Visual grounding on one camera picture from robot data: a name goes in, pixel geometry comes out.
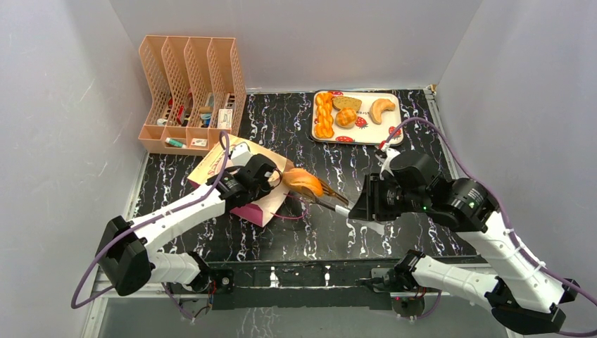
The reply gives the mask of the pink paper gift bag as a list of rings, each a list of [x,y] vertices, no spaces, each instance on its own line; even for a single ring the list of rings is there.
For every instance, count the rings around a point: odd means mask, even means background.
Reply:
[[[194,187],[212,183],[222,169],[218,185],[226,197],[226,211],[265,227],[289,193],[282,179],[295,168],[288,158],[247,139],[229,136],[228,160],[225,147],[217,143],[193,169],[187,179]]]

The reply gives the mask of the long golden fake baguette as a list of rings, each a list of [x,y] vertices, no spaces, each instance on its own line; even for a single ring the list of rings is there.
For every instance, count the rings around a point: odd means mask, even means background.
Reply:
[[[319,179],[303,168],[292,168],[286,171],[282,175],[282,182],[293,192],[310,192],[317,197],[324,195]]]

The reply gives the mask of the strawberry print metal tray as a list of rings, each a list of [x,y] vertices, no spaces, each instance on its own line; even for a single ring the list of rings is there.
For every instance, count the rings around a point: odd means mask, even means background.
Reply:
[[[343,129],[333,122],[334,136],[331,139],[318,139],[314,135],[315,124],[315,96],[320,92],[331,92],[332,96],[350,96],[360,99],[362,106],[358,114],[356,124],[351,129]],[[319,91],[315,94],[313,100],[313,114],[311,118],[310,136],[317,142],[337,143],[337,144],[362,144],[379,145],[386,142],[390,145],[400,144],[403,140],[403,130],[396,127],[401,124],[402,116],[400,113],[400,101],[394,94],[370,93],[370,92],[346,92],[346,91]],[[372,103],[377,99],[390,99],[396,104],[393,111],[386,111],[382,114],[382,123],[374,124],[370,118],[369,110]],[[332,117],[335,119],[338,110],[333,107]]]

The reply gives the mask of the silver metal tongs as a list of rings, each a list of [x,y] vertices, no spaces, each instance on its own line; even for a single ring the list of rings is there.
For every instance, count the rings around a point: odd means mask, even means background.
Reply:
[[[314,191],[305,187],[300,188],[299,193],[314,204],[327,208],[349,220],[350,218],[348,217],[348,214],[349,211],[354,207],[354,203],[345,196],[342,196],[339,192],[334,191],[327,183],[323,182],[322,180],[320,180],[320,185],[322,187],[322,196],[318,196]],[[380,236],[384,235],[385,227],[381,223],[367,220],[357,220],[353,218],[350,220],[367,227]]]

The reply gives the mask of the tan fake bread roll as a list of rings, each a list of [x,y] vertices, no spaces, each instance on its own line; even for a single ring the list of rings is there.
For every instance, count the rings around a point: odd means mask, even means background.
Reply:
[[[386,111],[393,111],[396,104],[390,99],[375,100],[369,110],[369,115],[374,124],[380,125],[382,123],[382,114]]]

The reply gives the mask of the round golden fake bun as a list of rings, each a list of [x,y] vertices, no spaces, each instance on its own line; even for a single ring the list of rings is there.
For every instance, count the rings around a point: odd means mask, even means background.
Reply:
[[[353,108],[347,107],[338,111],[334,122],[340,128],[351,129],[355,126],[357,119],[357,112]]]

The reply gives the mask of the orange braided fake bread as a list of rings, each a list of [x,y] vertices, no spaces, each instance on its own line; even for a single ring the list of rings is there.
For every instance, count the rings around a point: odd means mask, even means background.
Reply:
[[[314,135],[318,139],[331,139],[334,136],[332,117],[332,93],[320,92],[315,96]]]

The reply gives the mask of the brown fake bread slice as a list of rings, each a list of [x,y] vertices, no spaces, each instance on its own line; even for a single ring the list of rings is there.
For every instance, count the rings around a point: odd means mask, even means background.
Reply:
[[[353,98],[350,96],[334,96],[332,98],[332,105],[338,111],[341,111],[345,108],[359,111],[360,107],[362,106],[362,101],[360,99]]]

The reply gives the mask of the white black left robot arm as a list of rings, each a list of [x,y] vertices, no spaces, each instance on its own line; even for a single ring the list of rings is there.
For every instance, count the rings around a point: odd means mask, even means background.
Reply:
[[[133,220],[117,216],[108,221],[96,254],[114,290],[128,296],[148,283],[178,283],[193,293],[206,291],[215,273],[197,253],[160,249],[200,223],[267,196],[277,171],[262,154],[236,157],[191,194]]]

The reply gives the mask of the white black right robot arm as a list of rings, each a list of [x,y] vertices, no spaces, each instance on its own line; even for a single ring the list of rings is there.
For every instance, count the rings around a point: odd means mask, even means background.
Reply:
[[[381,168],[365,176],[348,217],[381,222],[404,213],[423,213],[472,245],[494,273],[475,273],[410,250],[391,270],[373,273],[361,279],[361,285],[378,292],[413,292],[418,287],[445,291],[488,310],[519,334],[562,329],[566,316],[560,305],[576,298],[576,284],[542,271],[505,226],[496,198],[482,184],[466,177],[444,177],[427,154],[393,149],[375,154]]]

